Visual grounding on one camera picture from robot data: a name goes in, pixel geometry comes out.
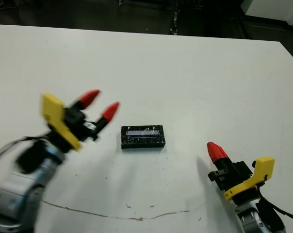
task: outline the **black rectangular box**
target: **black rectangular box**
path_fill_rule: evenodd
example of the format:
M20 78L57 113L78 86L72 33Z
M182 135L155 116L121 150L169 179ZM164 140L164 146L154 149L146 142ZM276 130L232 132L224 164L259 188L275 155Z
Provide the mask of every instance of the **black rectangular box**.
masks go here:
M165 136L162 125L122 126L121 148L164 147Z

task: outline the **black cable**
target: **black cable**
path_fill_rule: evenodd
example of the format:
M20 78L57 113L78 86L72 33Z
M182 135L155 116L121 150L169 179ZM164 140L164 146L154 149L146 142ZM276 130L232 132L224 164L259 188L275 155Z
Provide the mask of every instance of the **black cable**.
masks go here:
M44 139L45 136L38 136L38 137L23 137L21 139L12 141L6 145L4 145L1 149L0 149L0 158L9 151L9 149L13 148L13 146L17 145L20 142L23 141L31 141L31 140L40 140L40 139Z
M261 183L261 184L258 184L258 193L259 193L259 196L261 197L261 199L263 201L265 201L266 203L268 203L273 209L275 209L276 211L278 211L279 213L283 214L283 215L286 215L290 218L293 219L293 215L284 211L284 210L281 210L279 207L275 206L274 204L270 203L265 197L262 196L261 192L260 192L260 187L263 186L264 183Z

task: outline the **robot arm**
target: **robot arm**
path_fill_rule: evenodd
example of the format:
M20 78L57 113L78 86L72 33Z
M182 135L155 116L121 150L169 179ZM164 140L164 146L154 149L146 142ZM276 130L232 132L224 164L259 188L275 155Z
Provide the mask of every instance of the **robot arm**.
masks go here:
M70 108L48 94L43 96L43 117L50 132L20 154L0 187L0 233L33 232L39 205L48 182L71 149L98 133L111 121L119 103L110 105L97 122L85 120L85 109L99 93L90 91Z
M223 149L209 142L208 153L218 169L208 177L215 181L224 197L236 204L235 213L241 221L245 233L285 233L285 226L274 207L260 195L260 186L272 177L275 160L260 158L251 170L244 161L233 163Z

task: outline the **red fingertip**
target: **red fingertip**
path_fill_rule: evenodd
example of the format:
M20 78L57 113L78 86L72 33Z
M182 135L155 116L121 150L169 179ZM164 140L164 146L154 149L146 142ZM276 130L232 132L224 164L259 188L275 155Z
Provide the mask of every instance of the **red fingertip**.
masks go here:
M109 107L106 108L106 110L103 111L103 113L101 114L102 117L105 118L107 122L110 122L114 114L116 113L118 106L119 102L111 104Z
M80 97L79 101L82 103L84 108L87 108L99 93L99 90L88 91Z
M215 163L218 159L228 158L228 155L224 152L224 150L213 142L207 143L207 149L213 163Z

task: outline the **white tabletop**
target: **white tabletop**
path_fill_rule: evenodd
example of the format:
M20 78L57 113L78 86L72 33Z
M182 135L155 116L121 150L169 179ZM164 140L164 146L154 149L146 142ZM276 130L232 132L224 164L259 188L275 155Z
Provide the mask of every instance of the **white tabletop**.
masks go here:
M242 232L208 179L209 141L249 167L274 157L262 193L293 214L293 58L279 42L0 26L0 146L46 130L41 93L69 104L95 88L91 119L121 107L68 154L44 201L69 209L42 203L37 233ZM164 126L162 150L121 150L122 125L148 124Z

